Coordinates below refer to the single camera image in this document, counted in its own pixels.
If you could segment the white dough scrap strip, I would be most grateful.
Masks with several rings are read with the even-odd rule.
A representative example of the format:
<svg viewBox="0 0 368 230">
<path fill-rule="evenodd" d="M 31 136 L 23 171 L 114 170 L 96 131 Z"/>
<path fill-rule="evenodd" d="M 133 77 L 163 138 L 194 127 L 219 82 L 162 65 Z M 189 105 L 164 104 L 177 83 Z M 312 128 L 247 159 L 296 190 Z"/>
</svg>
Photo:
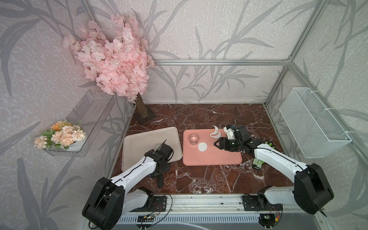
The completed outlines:
<svg viewBox="0 0 368 230">
<path fill-rule="evenodd" d="M 217 126 L 213 126 L 213 127 L 214 127 L 214 131 L 210 134 L 210 137 L 219 139 L 221 137 L 221 132 L 219 131 Z"/>
</svg>

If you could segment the white dough piece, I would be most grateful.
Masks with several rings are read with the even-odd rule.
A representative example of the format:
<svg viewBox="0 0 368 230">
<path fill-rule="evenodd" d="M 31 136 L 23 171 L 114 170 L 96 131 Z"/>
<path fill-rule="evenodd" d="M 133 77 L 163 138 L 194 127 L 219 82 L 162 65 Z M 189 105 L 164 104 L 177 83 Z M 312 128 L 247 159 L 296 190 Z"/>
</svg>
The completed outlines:
<svg viewBox="0 0 368 230">
<path fill-rule="evenodd" d="M 207 145 L 207 143 L 205 143 L 205 142 L 201 142 L 201 143 L 199 143 L 199 144 L 197 145 L 197 148 L 198 148 L 198 150 L 199 150 L 199 151 L 204 152 L 204 151 L 206 151 L 206 150 L 207 150 L 208 145 Z"/>
</svg>

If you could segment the metal ring cutter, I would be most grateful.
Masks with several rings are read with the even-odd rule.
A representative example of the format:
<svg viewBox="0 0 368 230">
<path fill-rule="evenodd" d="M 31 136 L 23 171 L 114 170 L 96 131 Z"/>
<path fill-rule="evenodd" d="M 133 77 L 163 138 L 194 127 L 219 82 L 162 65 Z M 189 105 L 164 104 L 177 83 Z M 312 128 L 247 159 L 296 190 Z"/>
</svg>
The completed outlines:
<svg viewBox="0 0 368 230">
<path fill-rule="evenodd" d="M 193 133 L 189 136 L 189 143 L 191 145 L 197 145 L 198 142 L 199 142 L 199 136 L 197 134 Z"/>
</svg>

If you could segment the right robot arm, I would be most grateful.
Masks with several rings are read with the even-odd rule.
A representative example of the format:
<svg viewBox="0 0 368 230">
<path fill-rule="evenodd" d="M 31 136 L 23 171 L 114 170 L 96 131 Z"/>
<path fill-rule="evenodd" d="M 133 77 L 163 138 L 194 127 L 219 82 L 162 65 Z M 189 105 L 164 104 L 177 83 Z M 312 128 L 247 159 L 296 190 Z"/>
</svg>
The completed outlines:
<svg viewBox="0 0 368 230">
<path fill-rule="evenodd" d="M 293 186 L 269 186 L 256 195 L 244 195 L 246 209 L 270 210 L 281 205 L 298 206 L 308 214 L 321 212 L 334 199 L 334 193 L 321 166 L 306 164 L 275 150 L 269 143 L 253 139 L 245 126 L 228 125 L 226 137 L 219 137 L 214 146 L 229 152 L 249 152 L 255 159 L 272 166 Z"/>
</svg>

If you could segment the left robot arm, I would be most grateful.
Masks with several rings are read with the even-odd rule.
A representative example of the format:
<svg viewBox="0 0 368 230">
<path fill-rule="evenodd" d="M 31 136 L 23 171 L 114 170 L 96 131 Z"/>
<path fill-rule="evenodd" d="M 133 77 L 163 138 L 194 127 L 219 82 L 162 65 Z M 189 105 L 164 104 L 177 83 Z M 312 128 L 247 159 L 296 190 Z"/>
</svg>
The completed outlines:
<svg viewBox="0 0 368 230">
<path fill-rule="evenodd" d="M 89 229 L 110 230 L 121 215 L 145 206 L 150 208 L 153 192 L 145 188 L 134 192 L 130 190 L 145 177 L 156 178 L 157 187 L 162 188 L 163 175 L 170 170 L 169 160 L 173 154 L 172 147 L 163 142 L 146 152 L 127 171 L 110 179 L 100 178 L 82 210 L 82 215 L 88 220 Z"/>
</svg>

